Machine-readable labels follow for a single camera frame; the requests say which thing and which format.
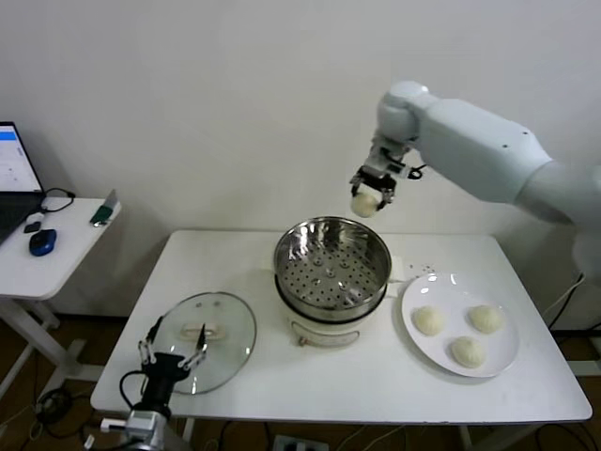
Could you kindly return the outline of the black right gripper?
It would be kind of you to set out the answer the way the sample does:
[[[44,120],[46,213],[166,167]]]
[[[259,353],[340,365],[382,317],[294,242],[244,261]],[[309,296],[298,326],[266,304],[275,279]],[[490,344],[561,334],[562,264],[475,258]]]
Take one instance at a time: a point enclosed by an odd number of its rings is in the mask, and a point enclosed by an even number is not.
[[[350,180],[351,196],[355,197],[363,185],[380,192],[378,210],[383,210],[393,203],[395,197],[396,181],[385,170],[376,169],[368,164],[362,165]]]

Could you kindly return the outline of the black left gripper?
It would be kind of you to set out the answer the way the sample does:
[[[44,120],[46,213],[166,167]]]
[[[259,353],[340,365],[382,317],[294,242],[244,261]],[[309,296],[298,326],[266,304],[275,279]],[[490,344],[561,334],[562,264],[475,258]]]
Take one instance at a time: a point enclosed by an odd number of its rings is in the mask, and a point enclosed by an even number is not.
[[[141,410],[167,410],[175,385],[185,380],[186,371],[196,369],[207,356],[206,324],[200,329],[193,353],[185,359],[175,354],[155,354],[153,343],[161,323],[162,316],[159,316],[146,337],[138,342],[142,371],[146,376],[146,387],[140,401]]]

